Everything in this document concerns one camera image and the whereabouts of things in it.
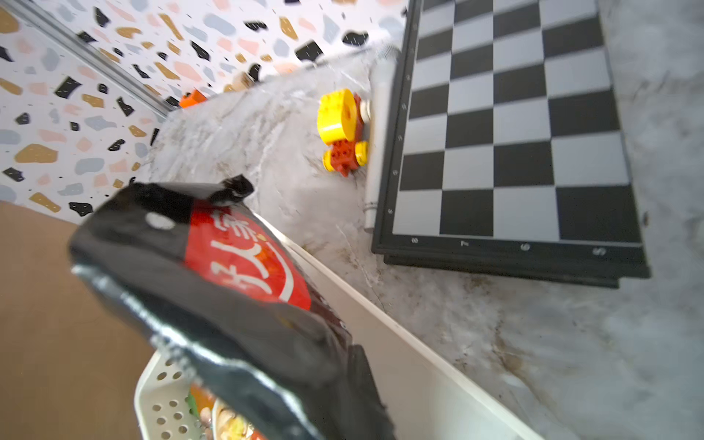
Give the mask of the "white plastic basket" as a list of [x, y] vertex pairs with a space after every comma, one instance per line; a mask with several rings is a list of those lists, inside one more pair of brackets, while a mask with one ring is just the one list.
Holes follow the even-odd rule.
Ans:
[[[432, 352], [361, 293], [280, 231], [275, 236], [365, 349], [381, 401], [399, 439], [537, 439], [539, 435], [479, 385]], [[140, 376], [134, 407], [145, 439], [192, 439], [195, 412], [182, 414], [188, 377], [155, 353]]]

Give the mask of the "brown paper bag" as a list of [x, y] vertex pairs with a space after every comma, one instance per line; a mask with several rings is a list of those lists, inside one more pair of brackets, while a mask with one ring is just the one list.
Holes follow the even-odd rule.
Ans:
[[1, 436], [138, 439], [153, 350], [71, 273], [76, 227], [1, 205]]

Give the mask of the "black purple condiment packet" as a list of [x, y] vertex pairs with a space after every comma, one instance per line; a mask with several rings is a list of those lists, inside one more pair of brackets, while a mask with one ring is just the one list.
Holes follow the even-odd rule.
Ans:
[[364, 349], [252, 192], [243, 176], [132, 183], [75, 231], [71, 270], [265, 438], [393, 438]]

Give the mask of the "green orange condiment packet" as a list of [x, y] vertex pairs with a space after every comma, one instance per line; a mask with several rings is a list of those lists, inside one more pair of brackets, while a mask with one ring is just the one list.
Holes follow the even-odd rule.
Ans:
[[265, 439], [242, 414], [233, 411], [209, 390], [192, 384], [186, 402], [203, 427], [205, 439]]

